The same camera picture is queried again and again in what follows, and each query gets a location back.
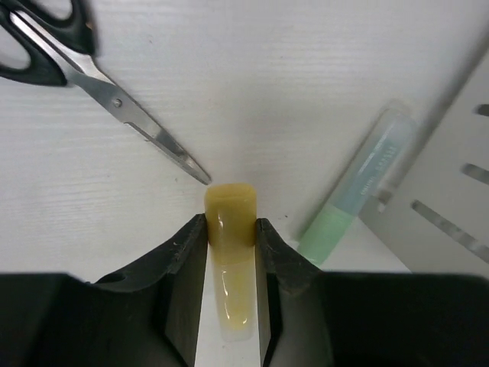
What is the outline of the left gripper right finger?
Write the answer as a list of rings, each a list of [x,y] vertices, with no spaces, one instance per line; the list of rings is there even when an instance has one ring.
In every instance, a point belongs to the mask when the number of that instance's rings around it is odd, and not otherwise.
[[[263,366],[486,366],[488,281],[322,271],[256,222]]]

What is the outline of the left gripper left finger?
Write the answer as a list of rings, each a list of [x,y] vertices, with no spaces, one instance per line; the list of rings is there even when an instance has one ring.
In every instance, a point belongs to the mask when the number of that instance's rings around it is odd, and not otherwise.
[[[192,366],[207,229],[173,237],[91,283],[63,273],[1,276],[3,366]]]

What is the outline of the yellow highlighter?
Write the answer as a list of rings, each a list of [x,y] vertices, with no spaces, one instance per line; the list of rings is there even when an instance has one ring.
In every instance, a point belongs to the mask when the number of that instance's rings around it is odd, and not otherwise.
[[[204,197],[215,304],[222,338],[253,334],[257,194],[247,183],[210,187]]]

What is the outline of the green highlighter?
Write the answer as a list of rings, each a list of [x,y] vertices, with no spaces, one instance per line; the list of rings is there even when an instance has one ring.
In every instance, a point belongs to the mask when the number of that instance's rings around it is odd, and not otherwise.
[[[379,113],[371,132],[301,235],[297,251],[304,258],[320,266],[329,257],[416,130],[409,109],[400,103],[393,102]]]

